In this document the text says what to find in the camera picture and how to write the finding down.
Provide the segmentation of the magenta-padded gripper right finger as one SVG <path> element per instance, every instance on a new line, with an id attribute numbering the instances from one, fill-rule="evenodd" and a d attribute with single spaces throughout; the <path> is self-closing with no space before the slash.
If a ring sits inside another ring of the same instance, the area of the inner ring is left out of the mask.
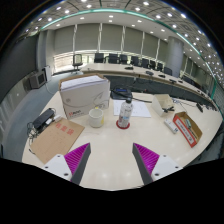
<path id="1" fill-rule="evenodd" d="M 159 155 L 137 143 L 133 144 L 132 153 L 144 185 L 148 185 L 182 169 L 168 155 Z"/>

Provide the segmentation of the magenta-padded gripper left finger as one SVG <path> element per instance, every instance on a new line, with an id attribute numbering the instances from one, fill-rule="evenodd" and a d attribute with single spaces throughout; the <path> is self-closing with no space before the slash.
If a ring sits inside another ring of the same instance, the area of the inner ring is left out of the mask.
<path id="1" fill-rule="evenodd" d="M 79 185 L 91 154 L 91 145 L 86 143 L 66 155 L 56 154 L 42 169 Z"/>

